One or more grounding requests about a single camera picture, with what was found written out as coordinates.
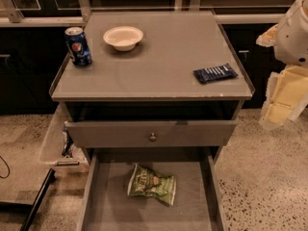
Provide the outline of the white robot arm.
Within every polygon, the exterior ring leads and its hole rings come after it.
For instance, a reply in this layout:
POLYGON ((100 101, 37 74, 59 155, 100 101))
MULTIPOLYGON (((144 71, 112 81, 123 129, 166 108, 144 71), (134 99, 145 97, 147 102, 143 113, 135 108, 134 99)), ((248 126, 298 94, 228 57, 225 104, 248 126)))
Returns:
POLYGON ((260 124, 273 130, 287 120, 295 121, 307 106, 308 96, 308 0, 295 0, 280 21, 256 40, 273 47, 275 58, 284 63, 272 72, 261 110, 260 124))

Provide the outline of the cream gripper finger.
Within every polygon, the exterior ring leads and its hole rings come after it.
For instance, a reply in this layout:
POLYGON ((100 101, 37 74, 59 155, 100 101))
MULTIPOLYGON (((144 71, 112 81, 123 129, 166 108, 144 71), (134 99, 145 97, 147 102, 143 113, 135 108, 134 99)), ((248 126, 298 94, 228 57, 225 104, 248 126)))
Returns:
POLYGON ((272 27, 270 27, 268 30, 266 30, 262 35, 260 35, 256 39, 256 43, 263 47, 272 47, 275 45, 275 36, 277 33, 277 27, 278 25, 275 24, 272 27))
POLYGON ((273 130, 295 121, 308 105, 308 68, 287 64, 268 79, 266 101, 261 111, 260 125, 273 130))

